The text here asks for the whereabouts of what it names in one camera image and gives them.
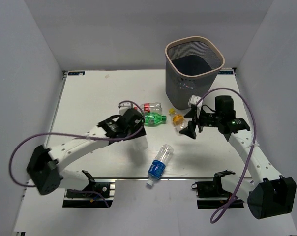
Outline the clear bottle yellow label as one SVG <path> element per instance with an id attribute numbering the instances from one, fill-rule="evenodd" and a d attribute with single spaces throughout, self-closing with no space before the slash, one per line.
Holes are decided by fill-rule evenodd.
<path id="1" fill-rule="evenodd" d="M 172 123 L 173 123 L 174 127 L 176 128 L 177 132 L 180 132 L 187 127 L 188 122 L 175 109 L 170 109 L 169 115 L 171 117 Z"/>

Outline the clear bottle blue white label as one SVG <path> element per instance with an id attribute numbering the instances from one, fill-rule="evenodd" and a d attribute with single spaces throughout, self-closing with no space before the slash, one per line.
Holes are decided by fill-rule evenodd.
<path id="1" fill-rule="evenodd" d="M 149 147 L 145 136 L 141 136 L 141 137 L 132 139 L 132 145 L 136 151 L 145 150 Z"/>

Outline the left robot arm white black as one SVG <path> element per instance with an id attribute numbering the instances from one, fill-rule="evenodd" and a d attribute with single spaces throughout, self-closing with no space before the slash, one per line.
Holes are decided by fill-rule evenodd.
<path id="1" fill-rule="evenodd" d="M 31 156 L 27 173 L 40 195 L 64 188 L 90 196 L 95 191 L 94 177 L 85 170 L 69 171 L 66 167 L 97 149 L 145 136 L 144 121 L 140 110 L 129 108 L 67 143 L 50 148 L 40 145 Z"/>

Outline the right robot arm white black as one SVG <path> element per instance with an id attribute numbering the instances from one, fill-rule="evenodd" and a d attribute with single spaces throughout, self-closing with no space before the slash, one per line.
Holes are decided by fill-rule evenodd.
<path id="1" fill-rule="evenodd" d="M 237 118 L 231 96 L 215 98 L 215 109 L 204 111 L 200 97 L 191 96 L 188 106 L 191 110 L 185 115 L 191 120 L 180 131 L 192 139 L 196 138 L 195 129 L 202 132 L 204 127 L 216 127 L 243 160 L 253 182 L 241 180 L 233 171 L 215 173 L 213 186 L 209 190 L 219 196 L 239 189 L 235 195 L 248 204 L 252 215 L 257 219 L 291 213 L 297 185 L 292 177 L 284 177 L 269 162 L 258 144 L 253 142 L 254 132 L 243 118 Z"/>

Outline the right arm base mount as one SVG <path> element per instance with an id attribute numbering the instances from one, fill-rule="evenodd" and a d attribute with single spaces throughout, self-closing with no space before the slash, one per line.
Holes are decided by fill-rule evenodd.
<path id="1" fill-rule="evenodd" d="M 231 193 L 217 190 L 213 181 L 198 181 L 191 185 L 196 191 L 198 209 L 218 209 L 231 198 Z"/>

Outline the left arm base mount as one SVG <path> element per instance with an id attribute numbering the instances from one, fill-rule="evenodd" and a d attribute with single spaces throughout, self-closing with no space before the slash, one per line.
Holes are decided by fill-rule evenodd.
<path id="1" fill-rule="evenodd" d="M 66 190 L 63 208 L 108 209 L 115 194 L 115 180 L 97 179 L 84 190 Z"/>

